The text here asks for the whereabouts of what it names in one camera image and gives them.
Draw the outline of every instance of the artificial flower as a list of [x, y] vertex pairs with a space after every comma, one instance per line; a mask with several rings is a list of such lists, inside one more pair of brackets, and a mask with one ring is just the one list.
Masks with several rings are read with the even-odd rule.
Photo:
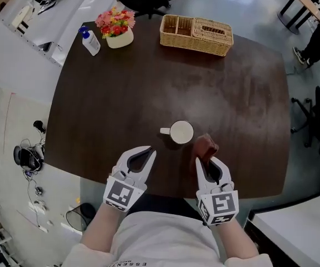
[[128, 25], [130, 28], [133, 28], [133, 26], [135, 25], [135, 20], [134, 20], [134, 19], [128, 20], [127, 25]]
[[127, 31], [127, 27], [126, 26], [121, 26], [121, 33], [125, 33]]
[[119, 25], [115, 25], [113, 26], [112, 31], [114, 32], [114, 35], [118, 36], [121, 34], [121, 27]]
[[133, 27], [135, 24], [134, 12], [118, 11], [112, 7], [110, 11], [100, 14], [95, 23], [103, 34], [103, 38], [116, 37], [128, 31], [128, 26]]

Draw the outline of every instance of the desk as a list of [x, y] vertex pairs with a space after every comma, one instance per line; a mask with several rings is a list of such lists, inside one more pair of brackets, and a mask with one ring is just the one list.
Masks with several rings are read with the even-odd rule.
[[[226, 57], [160, 45], [160, 17], [136, 19], [132, 44], [92, 57], [77, 36], [63, 66], [47, 126], [45, 162], [105, 183], [120, 155], [151, 145], [152, 194], [194, 198], [193, 141], [208, 132], [239, 197], [282, 192], [289, 151], [289, 96], [282, 56], [234, 36]], [[176, 146], [159, 134], [176, 120], [194, 128]]]
[[[277, 16], [280, 19], [280, 21], [292, 33], [298, 34], [298, 28], [312, 15], [314, 15], [320, 21], [320, 11], [311, 0], [299, 0], [303, 4], [303, 7], [298, 11], [298, 13], [290, 21], [287, 21], [286, 17], [284, 16], [284, 13], [287, 11], [289, 6], [291, 6], [293, 1], [294, 0], [289, 0], [287, 4], [282, 8], [282, 10], [277, 13]], [[300, 18], [300, 16], [302, 16], [305, 13], [306, 10], [308, 10], [309, 13], [305, 15], [295, 27], [292, 27], [293, 24]]]

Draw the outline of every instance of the sneaker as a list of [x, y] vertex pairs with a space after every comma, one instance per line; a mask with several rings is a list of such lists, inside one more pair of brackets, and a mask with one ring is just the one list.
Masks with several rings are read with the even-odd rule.
[[300, 51], [297, 47], [293, 47], [293, 52], [297, 56], [299, 63], [303, 65], [306, 60], [302, 57], [302, 51]]

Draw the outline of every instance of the forearm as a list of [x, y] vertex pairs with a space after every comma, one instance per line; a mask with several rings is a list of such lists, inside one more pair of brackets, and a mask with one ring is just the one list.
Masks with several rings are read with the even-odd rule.
[[248, 259], [259, 255], [253, 241], [236, 219], [216, 227], [228, 258]]
[[120, 215], [120, 211], [102, 204], [84, 232], [81, 243], [90, 249], [108, 253], [117, 230]]

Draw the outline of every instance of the tile floor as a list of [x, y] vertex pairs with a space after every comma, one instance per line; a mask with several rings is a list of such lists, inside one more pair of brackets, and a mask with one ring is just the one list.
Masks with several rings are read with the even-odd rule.
[[[300, 28], [300, 35], [295, 36], [280, 23], [276, 11], [281, 9], [287, 1], [174, 0], [171, 1], [172, 7], [169, 13], [202, 16], [228, 23], [235, 34], [282, 53], [286, 72], [292, 73], [295, 67], [298, 71], [302, 70], [302, 66], [293, 57], [292, 47], [303, 48], [309, 41], [312, 31], [309, 24], [305, 23]], [[300, 7], [299, 2], [294, 2], [287, 14], [292, 17]], [[300, 74], [288, 75], [287, 81], [290, 97], [314, 99], [314, 88], [320, 86], [320, 61]], [[81, 196], [82, 202], [87, 201], [98, 207], [102, 202], [105, 187], [104, 184], [80, 179], [45, 165], [35, 179], [45, 189], [44, 201], [49, 207], [46, 216], [40, 218], [40, 224], [46, 226], [50, 232], [45, 234], [38, 230], [16, 212], [18, 210], [35, 222], [35, 215], [27, 208], [27, 182], [23, 178], [21, 169], [13, 162], [12, 150], [23, 138], [29, 138], [32, 143], [39, 141], [39, 135], [32, 127], [32, 123], [34, 120], [47, 123], [49, 110], [49, 106], [11, 95], [5, 90], [0, 91], [0, 204], [2, 205], [0, 217], [14, 237], [14, 244], [27, 266], [52, 265], [64, 259], [71, 245], [77, 240], [60, 228], [60, 223], [66, 222], [63, 216], [68, 206], [75, 206], [75, 199]], [[304, 116], [297, 106], [291, 107], [291, 120], [294, 126], [304, 121]], [[306, 149], [303, 146], [306, 137], [307, 130], [291, 137], [287, 177], [282, 194], [265, 199], [241, 200], [239, 220], [242, 223], [251, 208], [277, 205], [319, 191], [318, 143], [314, 141], [313, 146]], [[30, 189], [30, 191], [35, 199], [33, 190]], [[46, 220], [51, 220], [54, 226], [47, 226]]]
[[[80, 236], [61, 227], [69, 206], [75, 207], [80, 196], [80, 178], [49, 165], [44, 165], [34, 179], [43, 187], [48, 211], [39, 215], [38, 222], [48, 229], [44, 233], [36, 226], [36, 216], [28, 208], [28, 182], [13, 159], [13, 149], [21, 140], [32, 144], [40, 141], [40, 135], [32, 126], [35, 120], [47, 124], [50, 106], [45, 106], [0, 89], [0, 221], [11, 234], [12, 252], [25, 261], [25, 266], [53, 266], [61, 263]], [[34, 183], [29, 194], [37, 198]], [[47, 225], [51, 220], [54, 226]]]

